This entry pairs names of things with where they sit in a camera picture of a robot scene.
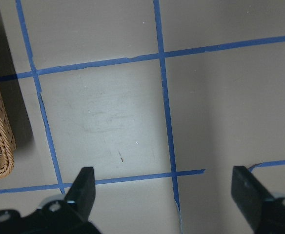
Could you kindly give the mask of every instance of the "floor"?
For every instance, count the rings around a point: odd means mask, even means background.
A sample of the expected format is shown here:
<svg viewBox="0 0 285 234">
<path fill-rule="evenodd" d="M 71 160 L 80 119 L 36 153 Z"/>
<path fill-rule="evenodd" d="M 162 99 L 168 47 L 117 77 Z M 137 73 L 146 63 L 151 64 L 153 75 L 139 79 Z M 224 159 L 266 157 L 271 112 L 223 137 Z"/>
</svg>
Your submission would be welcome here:
<svg viewBox="0 0 285 234">
<path fill-rule="evenodd" d="M 0 13 L 17 141 L 0 209 L 29 214 L 84 166 L 104 234 L 252 233 L 233 165 L 259 164 L 285 194 L 285 0 L 0 0 Z"/>
</svg>

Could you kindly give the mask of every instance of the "gray floor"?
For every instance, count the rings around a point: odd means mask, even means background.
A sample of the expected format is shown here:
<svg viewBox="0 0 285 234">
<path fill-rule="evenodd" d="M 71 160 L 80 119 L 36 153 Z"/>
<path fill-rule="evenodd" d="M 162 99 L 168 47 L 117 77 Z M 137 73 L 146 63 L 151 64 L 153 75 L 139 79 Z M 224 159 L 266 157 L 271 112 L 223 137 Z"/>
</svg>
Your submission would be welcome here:
<svg viewBox="0 0 285 234">
<path fill-rule="evenodd" d="M 231 199 L 231 170 L 285 160 L 285 0 L 160 0 L 176 170 L 192 174 L 177 178 L 180 214 L 164 177 L 172 141 L 158 1 L 20 2 L 39 79 L 16 3 L 0 0 L 0 77 L 20 78 L 0 82 L 17 140 L 15 168 L 0 180 L 0 209 L 29 214 L 60 193 L 55 187 L 67 191 L 81 167 L 94 166 L 96 179 L 109 182 L 96 186 L 90 220 L 105 234 L 176 234 L 180 226 L 184 234 L 252 233 Z M 249 42 L 230 44 L 238 41 Z M 285 165 L 253 173 L 285 193 Z M 161 178 L 109 180 L 153 174 Z"/>
</svg>

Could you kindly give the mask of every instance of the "black mechanical part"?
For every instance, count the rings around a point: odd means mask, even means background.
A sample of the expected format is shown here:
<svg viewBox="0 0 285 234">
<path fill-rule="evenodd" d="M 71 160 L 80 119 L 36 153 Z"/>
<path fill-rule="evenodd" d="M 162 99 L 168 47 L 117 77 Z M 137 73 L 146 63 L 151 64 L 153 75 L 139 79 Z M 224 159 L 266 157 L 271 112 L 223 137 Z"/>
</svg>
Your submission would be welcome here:
<svg viewBox="0 0 285 234">
<path fill-rule="evenodd" d="M 15 210 L 0 211 L 0 234 L 100 234 L 88 221 L 95 194 L 94 169 L 84 167 L 64 200 L 48 202 L 23 218 Z"/>
<path fill-rule="evenodd" d="M 285 234 L 285 197 L 274 196 L 244 166 L 235 166 L 231 195 L 255 234 Z"/>
</svg>

